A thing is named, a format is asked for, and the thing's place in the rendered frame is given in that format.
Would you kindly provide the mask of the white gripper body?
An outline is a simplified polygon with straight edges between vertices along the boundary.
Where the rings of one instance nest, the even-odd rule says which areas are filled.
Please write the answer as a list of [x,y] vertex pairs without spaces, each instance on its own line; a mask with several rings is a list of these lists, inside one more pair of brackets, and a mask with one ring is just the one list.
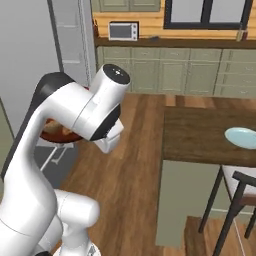
[[115,125],[106,138],[95,141],[95,145],[105,154],[110,153],[118,144],[122,129]]

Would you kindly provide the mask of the red-brown bowl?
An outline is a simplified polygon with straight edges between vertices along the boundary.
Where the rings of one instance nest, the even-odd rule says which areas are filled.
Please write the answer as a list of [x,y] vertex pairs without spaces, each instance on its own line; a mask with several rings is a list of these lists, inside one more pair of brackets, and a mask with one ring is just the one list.
[[[55,120],[54,119],[47,119],[45,125],[47,123],[49,123],[50,121],[55,121]],[[55,134],[48,134],[48,133],[42,131],[40,137],[43,138],[46,141],[53,142],[53,143],[59,143],[59,144],[72,143],[72,142],[76,142],[76,141],[79,141],[79,140],[82,139],[81,136],[77,135],[74,132],[67,135],[67,136],[63,135],[62,134],[62,128]]]

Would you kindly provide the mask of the chicken drumstick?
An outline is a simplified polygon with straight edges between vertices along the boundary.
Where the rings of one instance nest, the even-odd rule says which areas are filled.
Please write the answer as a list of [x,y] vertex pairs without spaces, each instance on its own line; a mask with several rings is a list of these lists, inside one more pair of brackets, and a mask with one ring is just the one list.
[[48,134],[55,134],[62,128],[62,125],[57,121],[50,121],[44,126],[43,131]]

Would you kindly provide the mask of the grey fridge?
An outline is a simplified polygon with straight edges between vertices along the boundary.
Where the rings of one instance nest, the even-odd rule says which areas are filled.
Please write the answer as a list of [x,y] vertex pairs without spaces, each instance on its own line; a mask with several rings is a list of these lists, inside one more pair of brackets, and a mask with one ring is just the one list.
[[[59,69],[89,87],[96,73],[90,0],[49,0]],[[54,188],[67,178],[78,156],[78,142],[59,144],[44,174]]]

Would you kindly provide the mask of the green base cupboards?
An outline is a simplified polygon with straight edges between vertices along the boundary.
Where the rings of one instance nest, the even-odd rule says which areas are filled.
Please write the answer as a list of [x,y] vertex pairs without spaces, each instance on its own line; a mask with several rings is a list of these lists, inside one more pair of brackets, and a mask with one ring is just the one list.
[[256,98],[256,50],[97,48],[98,64],[116,64],[134,93]]

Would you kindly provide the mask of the white microwave oven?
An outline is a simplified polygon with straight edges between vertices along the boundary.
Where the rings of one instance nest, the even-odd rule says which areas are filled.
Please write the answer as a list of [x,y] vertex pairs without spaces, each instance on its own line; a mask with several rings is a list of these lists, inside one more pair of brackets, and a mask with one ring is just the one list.
[[111,21],[108,25],[110,41],[137,41],[139,39],[138,21]]

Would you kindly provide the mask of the light blue plate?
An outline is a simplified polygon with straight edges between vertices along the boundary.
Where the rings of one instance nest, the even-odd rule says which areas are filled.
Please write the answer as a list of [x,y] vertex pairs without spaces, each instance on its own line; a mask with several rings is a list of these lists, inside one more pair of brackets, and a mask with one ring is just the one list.
[[224,135],[230,143],[238,147],[256,149],[256,131],[243,127],[232,127],[227,129]]

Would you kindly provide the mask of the dark wooden chair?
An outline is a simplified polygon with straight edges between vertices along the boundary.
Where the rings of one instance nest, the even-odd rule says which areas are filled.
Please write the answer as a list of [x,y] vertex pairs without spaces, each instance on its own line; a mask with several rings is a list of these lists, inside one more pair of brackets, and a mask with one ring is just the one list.
[[250,237],[251,231],[256,224],[256,167],[221,165],[201,219],[198,232],[202,233],[204,231],[221,181],[225,183],[230,199],[230,206],[212,256],[220,256],[232,222],[245,206],[254,207],[253,214],[244,234],[246,239]]

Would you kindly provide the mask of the black framed window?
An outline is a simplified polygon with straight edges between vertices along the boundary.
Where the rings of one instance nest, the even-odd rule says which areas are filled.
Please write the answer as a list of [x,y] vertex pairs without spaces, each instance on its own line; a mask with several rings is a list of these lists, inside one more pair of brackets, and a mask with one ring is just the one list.
[[165,0],[164,29],[245,30],[253,0]]

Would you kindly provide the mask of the green wall cupboards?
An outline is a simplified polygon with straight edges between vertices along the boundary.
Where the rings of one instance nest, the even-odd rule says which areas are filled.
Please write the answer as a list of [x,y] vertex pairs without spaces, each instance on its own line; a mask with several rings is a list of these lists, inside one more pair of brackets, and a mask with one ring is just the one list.
[[158,12],[161,0],[91,0],[94,12]]

